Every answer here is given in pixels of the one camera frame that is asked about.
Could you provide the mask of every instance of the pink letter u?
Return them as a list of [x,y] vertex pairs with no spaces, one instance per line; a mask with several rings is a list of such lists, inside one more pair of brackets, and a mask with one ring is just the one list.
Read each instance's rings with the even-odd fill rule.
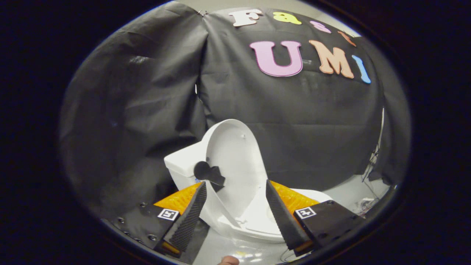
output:
[[258,41],[251,43],[250,48],[255,50],[255,57],[262,72],[271,76],[292,76],[302,70],[302,58],[299,52],[301,43],[296,41],[282,41],[281,45],[288,48],[288,54],[291,64],[288,66],[279,66],[275,62],[272,48],[275,43],[272,41]]

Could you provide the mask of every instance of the toilet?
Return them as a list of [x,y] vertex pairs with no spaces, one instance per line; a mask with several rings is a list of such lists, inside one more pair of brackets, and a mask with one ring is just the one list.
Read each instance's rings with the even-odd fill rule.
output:
[[[164,158],[179,190],[200,182],[194,167],[206,161],[225,177],[216,192],[208,180],[207,199],[200,214],[222,236],[281,243],[280,230],[265,197],[267,173],[255,136],[244,123],[229,119],[212,126],[203,139]],[[319,191],[293,189],[319,202],[331,198]]]

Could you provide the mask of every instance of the black fabric backdrop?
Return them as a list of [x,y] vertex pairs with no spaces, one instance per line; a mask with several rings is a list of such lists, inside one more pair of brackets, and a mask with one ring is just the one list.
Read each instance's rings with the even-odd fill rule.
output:
[[[328,25],[332,34],[315,29],[311,18],[296,14],[303,24],[294,25],[270,16],[282,10],[262,9],[256,24],[235,28],[228,13],[244,9],[202,16],[170,2],[112,34],[78,69],[61,111],[61,152],[77,193],[98,216],[174,192],[163,157],[228,118],[249,125],[268,177],[281,184],[325,190],[364,172],[388,106],[368,49]],[[303,70],[261,72],[249,44],[284,40],[301,43]],[[308,40],[344,50],[355,78],[320,72]],[[273,51],[278,64],[289,63],[284,47]],[[371,84],[359,79],[352,54]],[[405,101],[394,106],[403,109]]]

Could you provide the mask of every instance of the finger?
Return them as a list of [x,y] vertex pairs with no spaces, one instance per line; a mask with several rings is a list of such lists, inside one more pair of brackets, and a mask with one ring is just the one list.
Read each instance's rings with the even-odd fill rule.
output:
[[239,265],[239,260],[233,256],[225,256],[218,265]]

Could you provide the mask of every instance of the toilet seat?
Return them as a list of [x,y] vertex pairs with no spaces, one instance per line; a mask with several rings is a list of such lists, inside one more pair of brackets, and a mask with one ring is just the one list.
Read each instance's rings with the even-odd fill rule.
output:
[[[224,188],[216,193],[207,183],[207,199],[200,214],[217,233],[242,240],[284,242],[265,197],[268,177],[260,149],[244,123],[229,119],[215,124],[200,142],[166,156],[164,161],[179,190],[200,181],[194,175],[196,163],[206,161],[219,167],[225,177]],[[319,202],[331,199],[318,191],[300,191]]]

